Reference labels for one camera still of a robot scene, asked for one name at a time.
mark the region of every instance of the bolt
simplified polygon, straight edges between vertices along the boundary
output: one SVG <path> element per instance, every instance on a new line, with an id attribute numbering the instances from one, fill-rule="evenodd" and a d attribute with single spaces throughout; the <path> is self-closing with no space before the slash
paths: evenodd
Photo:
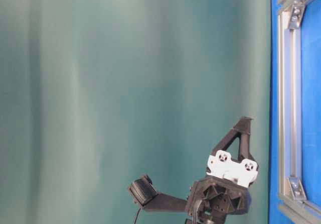
<path id="1" fill-rule="evenodd" d="M 291 182 L 291 185 L 294 189 L 297 189 L 299 185 L 296 182 Z"/>
<path id="2" fill-rule="evenodd" d="M 297 21 L 297 19 L 298 19 L 298 17 L 297 17 L 297 16 L 293 16 L 293 17 L 291 18 L 291 21 L 292 21 L 292 22 L 296 22 L 296 21 Z"/>
<path id="3" fill-rule="evenodd" d="M 300 14 L 300 9 L 294 9 L 294 11 L 293 11 L 293 14 L 295 14 L 295 15 L 299 15 Z"/>

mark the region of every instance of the screw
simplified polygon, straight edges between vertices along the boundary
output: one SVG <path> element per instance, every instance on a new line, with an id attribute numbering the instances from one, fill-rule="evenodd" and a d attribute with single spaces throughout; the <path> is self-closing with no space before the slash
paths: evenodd
<path id="1" fill-rule="evenodd" d="M 219 159 L 220 159 L 220 161 L 225 162 L 225 161 L 227 161 L 227 155 L 226 154 L 220 155 Z"/>
<path id="2" fill-rule="evenodd" d="M 247 171 L 251 171 L 251 170 L 253 170 L 253 168 L 254 168 L 254 166 L 253 166 L 252 163 L 245 164 L 245 169 L 246 169 Z"/>
<path id="3" fill-rule="evenodd" d="M 295 14 L 295 15 L 299 15 L 300 14 L 300 9 L 294 9 L 294 11 L 293 11 L 293 14 Z"/>
<path id="4" fill-rule="evenodd" d="M 291 182 L 291 185 L 294 189 L 297 189 L 299 187 L 299 185 L 295 182 Z"/>
<path id="5" fill-rule="evenodd" d="M 297 16 L 293 16 L 293 17 L 291 18 L 291 21 L 292 21 L 292 22 L 296 22 L 297 19 L 298 19 Z"/>

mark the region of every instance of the green fabric backdrop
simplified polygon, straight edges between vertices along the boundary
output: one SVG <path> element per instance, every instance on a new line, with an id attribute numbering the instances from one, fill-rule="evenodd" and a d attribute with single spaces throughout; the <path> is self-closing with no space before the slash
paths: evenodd
<path id="1" fill-rule="evenodd" d="M 0 15 L 0 223 L 131 223 L 131 181 L 185 198 L 241 116 L 260 173 L 226 223 L 267 223 L 270 0 L 0 0 Z"/>

